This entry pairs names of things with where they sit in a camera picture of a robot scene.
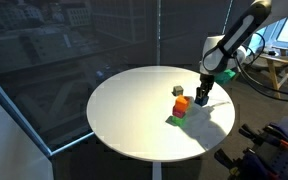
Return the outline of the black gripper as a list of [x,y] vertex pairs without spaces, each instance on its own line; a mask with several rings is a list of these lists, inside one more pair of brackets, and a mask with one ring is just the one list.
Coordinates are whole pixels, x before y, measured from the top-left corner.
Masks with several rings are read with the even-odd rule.
[[212,89],[215,77],[213,75],[200,75],[200,87],[196,88],[196,99],[202,97],[202,92],[204,92],[204,98],[208,97],[209,91]]

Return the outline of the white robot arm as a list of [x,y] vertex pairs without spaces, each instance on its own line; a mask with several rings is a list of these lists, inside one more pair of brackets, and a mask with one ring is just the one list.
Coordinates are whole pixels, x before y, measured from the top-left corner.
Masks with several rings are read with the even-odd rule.
[[201,85],[196,89],[196,99],[204,100],[214,83],[214,76],[233,68],[237,49],[257,30],[288,16],[288,0],[254,0],[232,27],[210,48],[204,44],[200,61]]

